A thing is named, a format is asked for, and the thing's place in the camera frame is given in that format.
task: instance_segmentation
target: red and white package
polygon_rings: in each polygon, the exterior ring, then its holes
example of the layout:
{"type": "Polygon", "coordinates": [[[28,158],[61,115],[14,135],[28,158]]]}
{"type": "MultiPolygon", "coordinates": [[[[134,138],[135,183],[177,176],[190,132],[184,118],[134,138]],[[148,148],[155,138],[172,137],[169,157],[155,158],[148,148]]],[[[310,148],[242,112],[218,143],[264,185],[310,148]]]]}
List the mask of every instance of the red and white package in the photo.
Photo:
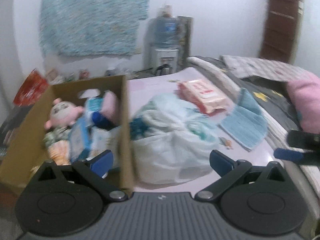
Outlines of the red and white package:
{"type": "Polygon", "coordinates": [[[181,96],[198,106],[201,113],[210,115],[228,106],[227,96],[202,79],[179,82],[178,87],[181,96]]]}

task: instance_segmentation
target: bed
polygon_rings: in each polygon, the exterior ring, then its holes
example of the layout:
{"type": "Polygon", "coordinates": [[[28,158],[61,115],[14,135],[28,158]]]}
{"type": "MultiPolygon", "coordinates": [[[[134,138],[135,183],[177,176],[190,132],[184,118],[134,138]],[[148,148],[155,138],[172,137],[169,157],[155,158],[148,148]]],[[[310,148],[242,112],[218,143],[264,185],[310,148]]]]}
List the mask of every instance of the bed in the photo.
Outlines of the bed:
{"type": "MultiPolygon", "coordinates": [[[[285,65],[285,63],[281,63],[280,66],[270,66],[270,68],[265,64],[266,61],[261,59],[231,56],[221,56],[215,59],[197,56],[188,58],[188,63],[184,67],[196,68],[233,101],[236,100],[240,87],[247,88],[253,95],[254,93],[265,94],[268,103],[263,97],[256,97],[256,100],[268,121],[266,141],[273,150],[278,147],[290,148],[286,143],[287,131],[299,130],[300,126],[294,106],[286,94],[285,82],[288,79],[306,78],[308,72],[301,68],[287,66],[288,64],[285,65]],[[281,71],[272,71],[272,68],[281,69],[281,71]]],[[[320,214],[319,169],[314,166],[297,166],[289,161],[283,161],[283,164],[308,203],[314,227],[316,227],[320,214]]]]}

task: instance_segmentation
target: table top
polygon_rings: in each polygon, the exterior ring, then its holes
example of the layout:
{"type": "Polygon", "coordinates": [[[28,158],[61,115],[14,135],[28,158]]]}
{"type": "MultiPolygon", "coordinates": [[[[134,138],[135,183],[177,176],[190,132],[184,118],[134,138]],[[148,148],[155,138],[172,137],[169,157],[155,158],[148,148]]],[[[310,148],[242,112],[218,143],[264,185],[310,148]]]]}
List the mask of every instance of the table top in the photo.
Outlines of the table top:
{"type": "MultiPolygon", "coordinates": [[[[132,118],[134,114],[145,105],[154,95],[178,90],[177,82],[174,81],[191,81],[195,79],[207,80],[195,68],[186,68],[178,73],[165,76],[156,76],[151,78],[136,79],[128,81],[129,90],[129,115],[132,118]]],[[[229,107],[226,111],[222,111],[210,117],[216,123],[219,123],[226,117],[226,114],[234,107],[234,103],[229,99],[229,107]]],[[[266,166],[268,162],[275,160],[273,150],[270,145],[263,140],[254,150],[248,152],[246,149],[236,143],[226,132],[218,128],[216,130],[218,137],[224,137],[232,141],[233,149],[226,149],[223,145],[219,146],[219,151],[227,155],[233,160],[245,159],[255,166],[266,166]]],[[[136,181],[134,191],[137,192],[191,192],[192,196],[201,189],[207,187],[211,183],[218,180],[220,176],[212,171],[210,174],[177,185],[153,185],[136,181]]]]}

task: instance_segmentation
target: white plastic bag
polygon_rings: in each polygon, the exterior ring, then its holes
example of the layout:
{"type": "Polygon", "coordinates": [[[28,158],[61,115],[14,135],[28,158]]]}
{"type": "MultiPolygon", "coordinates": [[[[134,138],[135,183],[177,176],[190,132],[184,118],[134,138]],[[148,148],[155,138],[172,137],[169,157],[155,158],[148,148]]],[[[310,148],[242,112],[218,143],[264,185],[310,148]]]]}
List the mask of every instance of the white plastic bag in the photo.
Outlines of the white plastic bag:
{"type": "Polygon", "coordinates": [[[182,183],[212,168],[216,125],[193,103],[172,93],[153,97],[131,123],[138,175],[152,184],[182,183]]]}

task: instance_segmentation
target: brown door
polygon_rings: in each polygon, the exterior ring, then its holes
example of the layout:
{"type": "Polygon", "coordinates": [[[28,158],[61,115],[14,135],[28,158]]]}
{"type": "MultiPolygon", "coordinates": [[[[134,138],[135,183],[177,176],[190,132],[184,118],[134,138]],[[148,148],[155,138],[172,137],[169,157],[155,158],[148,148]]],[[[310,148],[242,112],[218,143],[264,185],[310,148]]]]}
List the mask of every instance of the brown door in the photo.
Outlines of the brown door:
{"type": "Polygon", "coordinates": [[[289,63],[295,53],[302,0],[268,0],[260,58],[289,63]]]}

